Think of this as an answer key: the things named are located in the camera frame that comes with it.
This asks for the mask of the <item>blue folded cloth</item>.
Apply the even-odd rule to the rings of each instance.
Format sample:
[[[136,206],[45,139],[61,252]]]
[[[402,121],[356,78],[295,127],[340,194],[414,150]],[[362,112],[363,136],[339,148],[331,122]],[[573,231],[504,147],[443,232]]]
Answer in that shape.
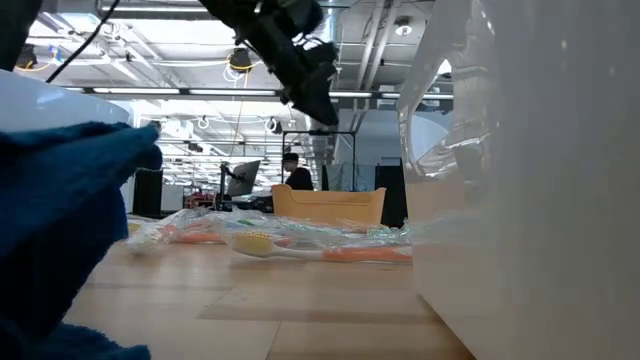
[[[128,235],[121,186],[162,155],[152,126],[88,122],[0,132],[0,360],[151,360],[64,323],[109,248]]]

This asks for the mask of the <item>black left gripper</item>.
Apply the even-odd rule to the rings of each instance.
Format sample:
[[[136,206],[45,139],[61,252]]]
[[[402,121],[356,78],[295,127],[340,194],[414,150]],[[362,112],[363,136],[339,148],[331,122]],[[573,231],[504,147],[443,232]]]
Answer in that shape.
[[[306,40],[319,25],[307,22],[291,28],[286,22],[245,22],[236,24],[234,30],[236,41],[247,43],[279,80],[283,104],[291,104],[323,125],[335,126],[339,119],[328,95],[328,76],[309,71],[302,57],[304,46],[293,41],[299,35]]]

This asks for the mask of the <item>grey monitor on arm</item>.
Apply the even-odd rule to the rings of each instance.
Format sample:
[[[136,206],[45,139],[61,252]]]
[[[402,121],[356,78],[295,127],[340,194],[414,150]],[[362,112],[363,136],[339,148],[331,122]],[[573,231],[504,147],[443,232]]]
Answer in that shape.
[[[227,170],[230,177],[226,187],[226,193],[230,197],[250,195],[253,192],[256,176],[261,161],[252,161],[235,166],[232,170]]]

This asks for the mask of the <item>orange plastic bin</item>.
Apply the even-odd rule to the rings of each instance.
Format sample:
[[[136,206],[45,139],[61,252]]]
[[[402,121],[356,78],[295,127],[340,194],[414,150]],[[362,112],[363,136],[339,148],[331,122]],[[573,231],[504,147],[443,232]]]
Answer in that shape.
[[[289,185],[272,187],[274,214],[314,223],[338,225],[346,222],[379,225],[385,188],[371,192],[293,190]]]

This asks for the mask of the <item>black cabinet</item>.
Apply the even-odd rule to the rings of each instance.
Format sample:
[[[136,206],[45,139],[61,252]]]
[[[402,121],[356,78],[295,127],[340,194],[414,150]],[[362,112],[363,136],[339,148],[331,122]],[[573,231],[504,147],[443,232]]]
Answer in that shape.
[[[163,172],[140,169],[135,174],[133,210],[135,215],[156,217],[161,213]]]
[[[375,167],[375,188],[385,188],[381,223],[400,228],[407,218],[404,173],[401,166]]]

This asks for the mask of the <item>black ceiling device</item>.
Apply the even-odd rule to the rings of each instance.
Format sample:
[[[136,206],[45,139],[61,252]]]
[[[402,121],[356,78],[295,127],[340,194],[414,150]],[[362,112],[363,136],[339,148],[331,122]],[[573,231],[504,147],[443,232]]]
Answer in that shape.
[[[246,48],[235,48],[227,62],[229,68],[236,73],[246,73],[253,67],[250,53]]]
[[[16,60],[15,66],[21,69],[32,69],[36,64],[37,56],[34,52],[34,46],[32,44],[25,44]]]

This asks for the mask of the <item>person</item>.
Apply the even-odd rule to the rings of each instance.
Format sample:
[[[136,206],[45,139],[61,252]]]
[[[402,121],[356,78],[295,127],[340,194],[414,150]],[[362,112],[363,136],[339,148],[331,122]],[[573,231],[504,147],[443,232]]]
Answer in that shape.
[[[285,153],[282,157],[282,165],[289,177],[285,184],[293,190],[313,191],[311,173],[308,169],[299,166],[299,156],[296,153]]]

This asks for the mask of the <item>white plastic bin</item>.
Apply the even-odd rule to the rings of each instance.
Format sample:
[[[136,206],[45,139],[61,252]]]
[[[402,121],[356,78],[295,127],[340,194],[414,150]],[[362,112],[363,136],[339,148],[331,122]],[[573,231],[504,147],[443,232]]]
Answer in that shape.
[[[0,224],[109,203],[125,212],[130,118],[110,101],[0,70]]]
[[[436,0],[398,120],[416,287],[477,360],[640,360],[640,0]]]

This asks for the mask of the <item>black ceiling light rail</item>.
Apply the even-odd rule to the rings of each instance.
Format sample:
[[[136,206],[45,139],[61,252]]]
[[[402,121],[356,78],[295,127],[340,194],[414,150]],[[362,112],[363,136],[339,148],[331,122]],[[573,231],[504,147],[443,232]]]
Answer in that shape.
[[[84,94],[140,96],[227,96],[227,97],[277,97],[284,95],[277,89],[245,88],[143,88],[143,87],[71,87],[64,89]],[[379,91],[330,91],[330,98],[398,99],[397,92]]]

